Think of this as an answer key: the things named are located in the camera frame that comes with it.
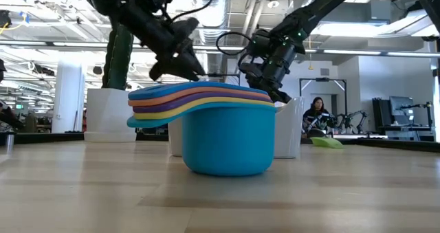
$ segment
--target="stacked plastic lids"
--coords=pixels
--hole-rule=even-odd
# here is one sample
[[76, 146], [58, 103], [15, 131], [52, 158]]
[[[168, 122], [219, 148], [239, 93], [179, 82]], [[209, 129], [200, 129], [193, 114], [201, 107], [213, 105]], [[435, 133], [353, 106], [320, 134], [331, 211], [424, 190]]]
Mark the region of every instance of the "stacked plastic lids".
[[156, 127], [167, 124], [187, 113], [216, 107], [274, 108], [265, 91], [228, 85], [220, 82], [185, 82], [158, 85], [129, 94], [134, 115], [130, 127]]

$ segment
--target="green object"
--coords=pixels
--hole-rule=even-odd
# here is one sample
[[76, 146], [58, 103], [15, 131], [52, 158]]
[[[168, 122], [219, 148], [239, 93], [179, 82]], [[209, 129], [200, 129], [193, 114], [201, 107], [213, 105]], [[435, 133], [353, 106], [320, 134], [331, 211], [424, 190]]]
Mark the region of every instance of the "green object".
[[107, 44], [102, 88], [125, 90], [133, 39], [132, 33], [125, 26], [114, 25]]
[[311, 137], [314, 146], [326, 148], [344, 148], [341, 142], [329, 137]]

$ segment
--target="woman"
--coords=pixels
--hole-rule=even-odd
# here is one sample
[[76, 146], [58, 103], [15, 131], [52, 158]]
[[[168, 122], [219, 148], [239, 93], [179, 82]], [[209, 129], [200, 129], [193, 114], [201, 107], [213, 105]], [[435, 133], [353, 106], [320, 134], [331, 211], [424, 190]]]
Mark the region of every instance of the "woman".
[[[315, 120], [316, 116], [320, 115], [321, 113], [329, 112], [324, 108], [324, 101], [322, 100], [322, 98], [316, 97], [315, 99], [313, 99], [310, 109], [307, 110], [302, 116], [306, 127], [309, 126]], [[325, 129], [325, 127], [327, 126], [326, 121], [327, 120], [325, 118], [318, 120], [312, 127]]]

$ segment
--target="cactus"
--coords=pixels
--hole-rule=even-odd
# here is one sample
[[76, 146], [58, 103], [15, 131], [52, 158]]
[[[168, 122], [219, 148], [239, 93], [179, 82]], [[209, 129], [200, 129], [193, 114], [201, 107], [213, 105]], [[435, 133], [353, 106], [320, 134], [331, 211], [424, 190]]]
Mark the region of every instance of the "cactus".
[[132, 50], [132, 33], [122, 24], [113, 25], [105, 55], [102, 88], [125, 90]]

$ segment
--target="blue bowl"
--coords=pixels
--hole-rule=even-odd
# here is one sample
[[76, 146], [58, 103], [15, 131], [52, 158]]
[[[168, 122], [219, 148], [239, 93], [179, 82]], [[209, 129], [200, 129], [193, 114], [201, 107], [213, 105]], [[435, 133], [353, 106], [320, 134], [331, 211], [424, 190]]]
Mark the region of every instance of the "blue bowl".
[[193, 111], [182, 118], [184, 162], [196, 173], [263, 173], [274, 159], [274, 107], [247, 105]]

